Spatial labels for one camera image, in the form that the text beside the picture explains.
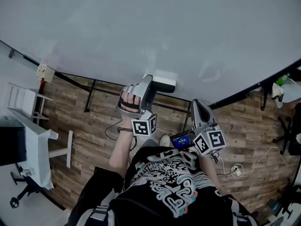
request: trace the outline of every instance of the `office chair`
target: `office chair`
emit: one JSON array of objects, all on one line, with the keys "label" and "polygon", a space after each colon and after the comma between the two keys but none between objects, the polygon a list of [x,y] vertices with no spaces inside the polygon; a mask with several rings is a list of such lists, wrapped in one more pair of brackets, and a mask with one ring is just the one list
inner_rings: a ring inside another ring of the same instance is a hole
[{"label": "office chair", "polygon": [[[15,163],[15,164],[16,164],[17,170],[20,175],[20,173],[23,171],[23,169],[22,169],[22,167],[19,167],[19,165],[17,163]],[[42,188],[31,177],[23,176],[23,178],[16,178],[12,172],[10,173],[10,175],[16,185],[18,185],[17,182],[26,182],[27,183],[27,186],[25,187],[25,189],[16,198],[15,197],[11,198],[10,206],[13,209],[16,209],[17,207],[19,207],[19,204],[20,204],[19,201],[24,197],[24,195],[26,193],[28,193],[27,194],[27,197],[28,197],[31,193],[39,193],[42,190]]]},{"label": "office chair", "polygon": [[273,139],[273,143],[283,140],[283,149],[280,154],[283,155],[287,142],[290,141],[288,152],[290,155],[301,155],[301,144],[297,141],[296,136],[301,133],[301,103],[297,104],[295,107],[295,115],[293,116],[293,121],[290,117],[287,117],[288,126],[286,127],[284,121],[281,117],[278,117],[281,122],[282,128],[284,130],[284,135]]}]

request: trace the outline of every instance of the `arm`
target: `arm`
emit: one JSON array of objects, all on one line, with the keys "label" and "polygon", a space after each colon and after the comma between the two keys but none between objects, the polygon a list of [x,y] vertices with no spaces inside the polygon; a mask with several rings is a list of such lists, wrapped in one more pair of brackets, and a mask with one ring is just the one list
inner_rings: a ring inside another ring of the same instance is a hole
[{"label": "arm", "polygon": [[[140,97],[134,97],[133,94],[127,92],[121,95],[122,99],[125,102],[139,105]],[[124,109],[131,112],[138,112],[138,110],[128,108],[124,105],[121,105]],[[122,117],[123,123],[121,127],[132,129],[131,118]],[[119,173],[123,178],[125,178],[127,173],[127,162],[130,155],[131,144],[133,141],[133,133],[128,131],[121,131],[118,137],[117,143],[111,155],[109,166],[111,171]]]},{"label": "arm", "polygon": [[208,176],[210,177],[211,181],[214,183],[216,188],[220,191],[220,194],[222,194],[222,186],[221,183],[216,175],[215,167],[213,164],[212,159],[210,158],[209,155],[202,156],[199,155],[199,166],[201,170]]}]

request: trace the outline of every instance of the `hand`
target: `hand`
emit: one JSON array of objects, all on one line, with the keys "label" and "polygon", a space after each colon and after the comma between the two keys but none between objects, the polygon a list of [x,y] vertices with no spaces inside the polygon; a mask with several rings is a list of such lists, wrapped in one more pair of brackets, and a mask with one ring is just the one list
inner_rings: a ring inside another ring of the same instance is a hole
[{"label": "hand", "polygon": [[[141,100],[141,98],[139,96],[135,96],[134,94],[124,92],[124,91],[121,94],[121,98],[123,99],[124,102],[130,103],[130,104],[135,104],[135,105],[139,105],[140,100]],[[138,110],[128,108],[127,106],[125,106],[123,104],[121,104],[121,108],[123,108],[127,111],[130,111],[130,112],[138,113]],[[124,128],[132,128],[132,122],[131,122],[130,117],[127,117],[127,116],[123,115],[122,120],[123,120],[123,127]]]}]

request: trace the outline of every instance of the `chair wheel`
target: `chair wheel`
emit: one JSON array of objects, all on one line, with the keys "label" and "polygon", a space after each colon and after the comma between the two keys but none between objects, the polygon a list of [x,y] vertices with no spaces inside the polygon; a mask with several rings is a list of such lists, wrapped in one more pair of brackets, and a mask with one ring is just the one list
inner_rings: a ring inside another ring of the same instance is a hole
[{"label": "chair wheel", "polygon": [[17,198],[11,198],[10,200],[10,206],[13,208],[13,209],[16,209],[17,207],[19,207],[19,201]]}]

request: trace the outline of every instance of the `white cable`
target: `white cable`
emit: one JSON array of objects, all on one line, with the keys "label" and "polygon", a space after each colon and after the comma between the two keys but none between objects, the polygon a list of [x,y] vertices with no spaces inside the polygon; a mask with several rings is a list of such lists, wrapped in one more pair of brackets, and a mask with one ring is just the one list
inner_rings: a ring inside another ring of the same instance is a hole
[{"label": "white cable", "polygon": [[[270,150],[274,149],[274,148],[276,148],[276,149],[279,151],[279,156],[280,156],[281,160],[283,161],[283,163],[284,163],[287,167],[292,166],[292,165],[295,163],[295,161],[299,158],[299,157],[296,157],[296,159],[293,161],[293,163],[292,163],[291,165],[287,165],[286,162],[283,160],[281,154],[280,154],[279,148],[276,147],[276,146],[274,146],[274,147],[271,147],[269,150],[267,150],[267,151],[261,156],[261,158],[259,158],[259,160],[258,160],[257,163],[255,164],[255,166],[253,167],[253,169],[251,170],[251,172],[248,173],[247,175],[244,175],[244,176],[243,176],[243,174],[244,174],[244,167],[243,167],[243,165],[241,165],[241,164],[239,164],[239,163],[236,163],[236,164],[234,164],[231,168],[233,168],[234,166],[237,166],[237,165],[238,165],[238,166],[241,166],[241,168],[242,168],[242,173],[241,173],[241,175],[238,176],[238,177],[235,177],[235,176],[233,176],[233,172],[231,172],[231,174],[229,174],[228,176],[232,175],[234,178],[244,178],[244,177],[249,176],[252,172],[254,172],[256,166],[258,165],[259,161],[264,157],[264,155],[265,155],[266,153],[268,153]],[[225,173],[225,167],[224,167],[224,161],[223,161],[223,159],[222,159],[221,157],[220,157],[220,159],[222,160],[222,170],[223,170],[224,174],[226,174],[226,173]]]},{"label": "white cable", "polygon": [[163,132],[166,132],[166,133],[171,133],[171,134],[175,135],[175,133],[173,133],[173,132],[171,132],[171,131],[161,130],[161,129],[159,129],[159,128],[157,128],[157,130],[160,130],[160,131],[163,131]]}]

